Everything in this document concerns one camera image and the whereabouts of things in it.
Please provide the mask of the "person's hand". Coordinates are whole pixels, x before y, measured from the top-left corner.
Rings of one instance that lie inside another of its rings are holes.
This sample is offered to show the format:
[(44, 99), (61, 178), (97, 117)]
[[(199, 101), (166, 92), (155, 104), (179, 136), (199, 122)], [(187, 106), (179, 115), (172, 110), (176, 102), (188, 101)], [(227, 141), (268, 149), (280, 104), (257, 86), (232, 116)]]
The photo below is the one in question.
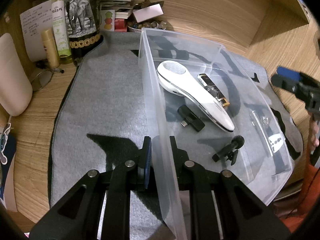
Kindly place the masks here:
[(319, 132), (319, 127), (317, 122), (313, 119), (313, 114), (308, 113), (310, 115), (309, 120), (309, 136), (308, 136), (308, 146), (310, 151), (314, 151), (316, 147), (319, 146), (319, 139), (317, 133)]

